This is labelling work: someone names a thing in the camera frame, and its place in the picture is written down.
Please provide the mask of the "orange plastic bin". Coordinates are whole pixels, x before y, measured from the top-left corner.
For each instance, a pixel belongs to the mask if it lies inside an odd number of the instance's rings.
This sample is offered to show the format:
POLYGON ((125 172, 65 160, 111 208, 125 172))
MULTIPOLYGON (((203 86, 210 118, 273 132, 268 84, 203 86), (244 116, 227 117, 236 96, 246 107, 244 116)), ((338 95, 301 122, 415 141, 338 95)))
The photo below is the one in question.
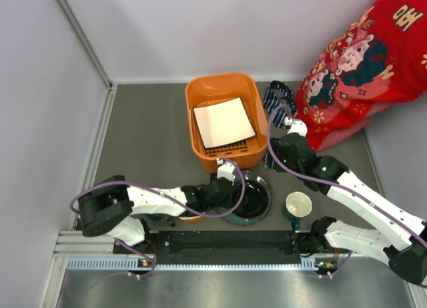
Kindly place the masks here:
POLYGON ((185 88, 185 99, 191 148, 206 171, 216 172, 218 157, 231 159, 241 169, 250 169, 260 162, 267 147, 268 122, 257 85, 249 75, 235 72, 195 78, 185 88), (242 100, 255 135, 230 145, 204 147, 193 110, 235 98, 242 100))

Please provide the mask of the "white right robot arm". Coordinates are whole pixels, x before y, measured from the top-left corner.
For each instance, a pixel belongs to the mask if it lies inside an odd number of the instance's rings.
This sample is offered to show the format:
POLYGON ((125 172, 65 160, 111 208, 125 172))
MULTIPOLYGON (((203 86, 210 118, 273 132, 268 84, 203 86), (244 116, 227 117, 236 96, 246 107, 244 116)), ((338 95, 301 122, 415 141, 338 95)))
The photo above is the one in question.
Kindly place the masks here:
POLYGON ((373 227, 361 229, 322 218, 312 227, 316 250, 337 247, 361 253, 387 265, 401 279, 426 287, 426 220, 395 206, 335 157, 317 155, 297 133, 268 139, 264 166, 297 177, 373 227))

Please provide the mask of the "white square plate black rim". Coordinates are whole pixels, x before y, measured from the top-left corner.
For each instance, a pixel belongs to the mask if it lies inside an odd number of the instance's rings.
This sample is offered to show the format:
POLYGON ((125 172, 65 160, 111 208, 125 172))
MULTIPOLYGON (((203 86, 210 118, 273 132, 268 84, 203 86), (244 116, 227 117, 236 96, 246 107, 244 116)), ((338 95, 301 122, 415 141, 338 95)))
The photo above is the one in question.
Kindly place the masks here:
POLYGON ((256 135, 240 98, 193 109, 203 146, 229 145, 256 135))

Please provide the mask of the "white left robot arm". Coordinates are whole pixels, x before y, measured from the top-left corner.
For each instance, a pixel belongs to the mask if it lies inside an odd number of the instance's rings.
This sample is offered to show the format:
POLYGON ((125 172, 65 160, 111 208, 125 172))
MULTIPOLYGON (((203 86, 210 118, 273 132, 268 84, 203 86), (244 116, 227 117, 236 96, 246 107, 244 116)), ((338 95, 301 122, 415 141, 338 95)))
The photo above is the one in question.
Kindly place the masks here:
POLYGON ((140 215, 194 221, 210 218, 216 207, 229 215, 240 206, 245 192, 245 181, 234 175, 171 189, 134 185, 116 175, 81 192, 69 207, 79 215, 83 236, 110 236, 141 253, 151 246, 151 236, 140 215))

